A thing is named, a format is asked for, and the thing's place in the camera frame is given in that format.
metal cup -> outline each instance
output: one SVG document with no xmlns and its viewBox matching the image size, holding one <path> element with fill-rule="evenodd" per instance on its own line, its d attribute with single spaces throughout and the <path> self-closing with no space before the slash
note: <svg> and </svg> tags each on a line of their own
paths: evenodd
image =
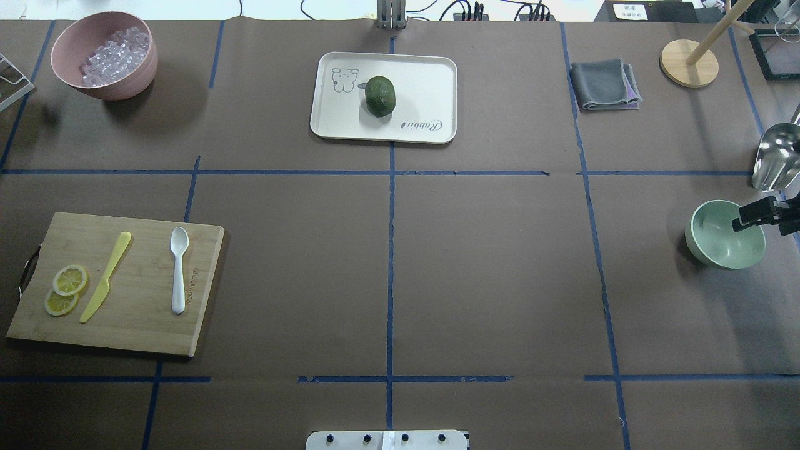
<svg viewBox="0 0 800 450">
<path fill-rule="evenodd" d="M 786 189 L 800 173 L 800 106 L 791 123 L 764 132 L 753 168 L 753 187 L 761 192 Z"/>
</svg>

yellow plastic knife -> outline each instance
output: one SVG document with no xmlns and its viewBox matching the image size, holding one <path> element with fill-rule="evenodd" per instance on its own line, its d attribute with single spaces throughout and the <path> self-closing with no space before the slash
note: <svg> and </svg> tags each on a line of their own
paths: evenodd
<svg viewBox="0 0 800 450">
<path fill-rule="evenodd" d="M 87 320 L 91 319 L 92 315 L 94 315 L 100 308 L 100 305 L 102 305 L 103 300 L 106 299 L 106 295 L 108 295 L 111 290 L 111 285 L 108 280 L 111 278 L 111 274 L 114 273 L 119 259 L 122 258 L 122 253 L 125 253 L 125 249 L 128 248 L 130 238 L 131 235 L 128 231 L 123 231 L 119 234 L 117 243 L 114 245 L 114 251 L 111 252 L 111 258 L 108 260 L 106 271 L 103 272 L 102 278 L 98 282 L 98 288 L 94 290 L 89 304 L 86 305 L 86 309 L 83 310 L 83 314 L 81 314 L 81 323 L 86 323 Z"/>
</svg>

cartoon bear drawing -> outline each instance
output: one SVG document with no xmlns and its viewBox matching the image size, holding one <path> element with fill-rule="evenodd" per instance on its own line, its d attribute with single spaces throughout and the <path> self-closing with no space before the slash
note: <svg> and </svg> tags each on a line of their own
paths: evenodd
<svg viewBox="0 0 800 450">
<path fill-rule="evenodd" d="M 355 88 L 355 79 L 358 69 L 333 69 L 334 90 L 336 92 L 352 92 Z"/>
</svg>

wooden cutting board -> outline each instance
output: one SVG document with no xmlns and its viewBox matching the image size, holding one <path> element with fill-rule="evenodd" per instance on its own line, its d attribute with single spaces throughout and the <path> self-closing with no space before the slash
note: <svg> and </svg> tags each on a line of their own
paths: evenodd
<svg viewBox="0 0 800 450">
<path fill-rule="evenodd" d="M 175 227 L 186 229 L 190 241 L 183 256 L 186 310 L 181 315 L 172 312 Z M 111 291 L 92 318 L 80 323 L 123 231 L 133 238 L 111 276 Z M 194 356 L 224 234 L 213 225 L 57 212 L 7 336 Z M 72 312 L 53 317 L 45 311 L 45 296 L 56 273 L 70 264 L 85 267 L 89 283 Z"/>
</svg>

black clamp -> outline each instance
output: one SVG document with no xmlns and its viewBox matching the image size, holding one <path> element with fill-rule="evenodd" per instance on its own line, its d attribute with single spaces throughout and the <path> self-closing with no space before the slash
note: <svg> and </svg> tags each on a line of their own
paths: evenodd
<svg viewBox="0 0 800 450">
<path fill-rule="evenodd" d="M 800 231 L 800 194 L 779 202 L 773 195 L 739 208 L 739 218 L 731 223 L 734 231 L 754 225 L 778 225 L 782 236 Z"/>
</svg>

